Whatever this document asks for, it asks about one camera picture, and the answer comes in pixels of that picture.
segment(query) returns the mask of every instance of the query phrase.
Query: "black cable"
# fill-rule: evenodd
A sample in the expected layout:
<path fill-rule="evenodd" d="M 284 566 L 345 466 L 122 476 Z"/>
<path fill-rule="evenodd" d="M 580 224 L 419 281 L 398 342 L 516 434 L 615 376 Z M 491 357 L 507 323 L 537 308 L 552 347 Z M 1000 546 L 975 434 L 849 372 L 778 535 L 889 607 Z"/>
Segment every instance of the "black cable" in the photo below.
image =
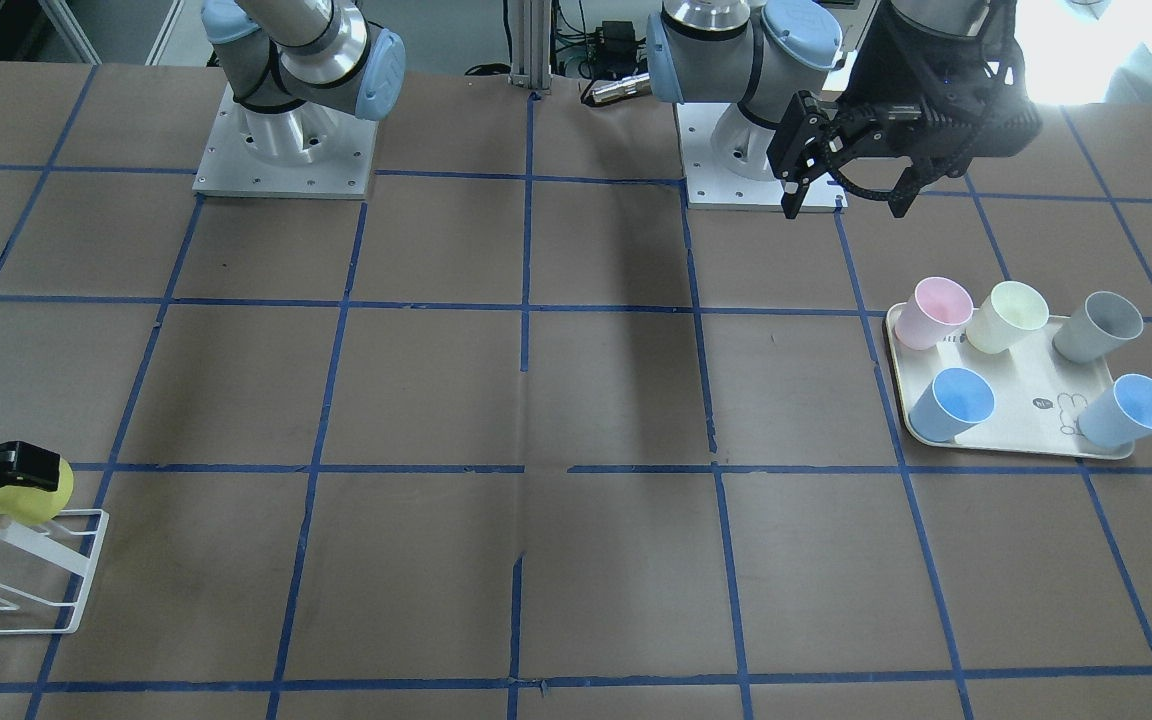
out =
<path fill-rule="evenodd" d="M 513 66 L 513 32 L 509 32 L 509 0 L 500 0 L 503 8 L 503 45 L 509 51 L 509 65 Z"/>
<path fill-rule="evenodd" d="M 484 63 L 475 65 L 472 68 L 465 70 L 467 76 L 507 76 L 509 74 L 509 66 L 505 63 Z"/>

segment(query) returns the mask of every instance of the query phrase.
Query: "pink cup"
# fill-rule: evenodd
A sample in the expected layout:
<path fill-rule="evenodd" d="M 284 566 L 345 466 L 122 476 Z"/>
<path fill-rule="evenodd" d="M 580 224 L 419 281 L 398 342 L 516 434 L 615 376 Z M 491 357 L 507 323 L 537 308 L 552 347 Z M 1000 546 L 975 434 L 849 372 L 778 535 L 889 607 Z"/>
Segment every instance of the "pink cup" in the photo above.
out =
<path fill-rule="evenodd" d="M 927 350 L 972 319 L 972 295 L 948 278 L 924 278 L 896 319 L 896 339 L 911 350 Z"/>

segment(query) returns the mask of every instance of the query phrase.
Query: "gray cup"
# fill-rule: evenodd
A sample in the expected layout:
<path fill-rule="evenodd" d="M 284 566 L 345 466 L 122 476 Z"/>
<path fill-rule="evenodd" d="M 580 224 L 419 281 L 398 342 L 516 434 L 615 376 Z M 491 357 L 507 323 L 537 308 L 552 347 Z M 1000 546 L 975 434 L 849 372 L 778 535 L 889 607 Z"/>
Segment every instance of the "gray cup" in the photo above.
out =
<path fill-rule="evenodd" d="M 1143 331 L 1140 311 L 1131 301 L 1114 291 L 1093 291 L 1052 339 L 1052 347 L 1071 363 L 1091 363 Z"/>

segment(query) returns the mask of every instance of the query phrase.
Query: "blue cup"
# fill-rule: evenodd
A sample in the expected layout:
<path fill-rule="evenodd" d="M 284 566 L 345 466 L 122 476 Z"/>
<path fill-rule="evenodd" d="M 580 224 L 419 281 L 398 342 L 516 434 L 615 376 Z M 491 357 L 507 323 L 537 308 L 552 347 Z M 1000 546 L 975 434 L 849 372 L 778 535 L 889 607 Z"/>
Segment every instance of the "blue cup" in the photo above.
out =
<path fill-rule="evenodd" d="M 1152 379 L 1123 376 L 1078 416 L 1089 441 L 1119 447 L 1152 434 Z"/>
<path fill-rule="evenodd" d="M 931 442 L 948 442 L 993 415 L 993 389 L 965 367 L 935 374 L 909 411 L 910 429 Z"/>

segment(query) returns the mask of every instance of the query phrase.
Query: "blue joint cap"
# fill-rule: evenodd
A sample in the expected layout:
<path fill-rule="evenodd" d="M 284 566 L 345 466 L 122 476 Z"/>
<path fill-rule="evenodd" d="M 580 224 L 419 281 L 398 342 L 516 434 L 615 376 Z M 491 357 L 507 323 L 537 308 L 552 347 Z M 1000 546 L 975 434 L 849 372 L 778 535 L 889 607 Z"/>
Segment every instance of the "blue joint cap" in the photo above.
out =
<path fill-rule="evenodd" d="M 376 36 L 367 65 L 362 69 L 358 100 L 353 114 L 362 120 L 380 120 L 394 109 L 407 73 L 407 46 L 397 33 L 381 29 Z"/>
<path fill-rule="evenodd" d="M 786 53 L 817 70 L 832 70 L 842 45 L 842 26 L 812 0 L 768 0 L 763 8 L 767 36 Z"/>
<path fill-rule="evenodd" d="M 260 29 L 234 0 L 206 0 L 202 5 L 202 28 L 212 45 L 242 40 Z"/>
<path fill-rule="evenodd" d="M 652 77 L 652 94 L 662 103 L 682 103 L 679 69 L 673 65 L 669 36 L 660 13 L 647 16 L 647 74 Z"/>

